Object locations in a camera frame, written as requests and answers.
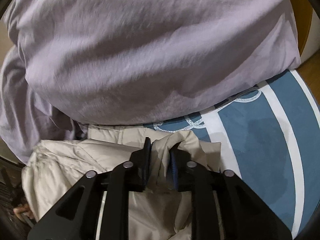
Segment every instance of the beige fabric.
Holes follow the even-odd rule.
[[[94,139],[46,140],[35,148],[23,170],[22,185],[36,219],[86,171],[112,170],[141,148],[145,137],[150,137],[154,142],[147,189],[143,193],[129,193],[129,238],[190,239],[191,194],[172,190],[170,180],[166,179],[169,149],[181,142],[179,148],[188,151],[193,160],[218,171],[220,143],[200,142],[192,131],[167,134],[144,127],[90,127],[89,136]]]

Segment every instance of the blue ironing board cover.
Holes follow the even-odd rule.
[[[204,111],[144,126],[221,142],[220,169],[235,171],[294,238],[320,200],[319,125],[308,87],[296,71],[285,71]]]

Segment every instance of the lavender fabric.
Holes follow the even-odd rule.
[[[13,0],[4,22],[28,89],[81,123],[179,117],[300,64],[290,0]]]

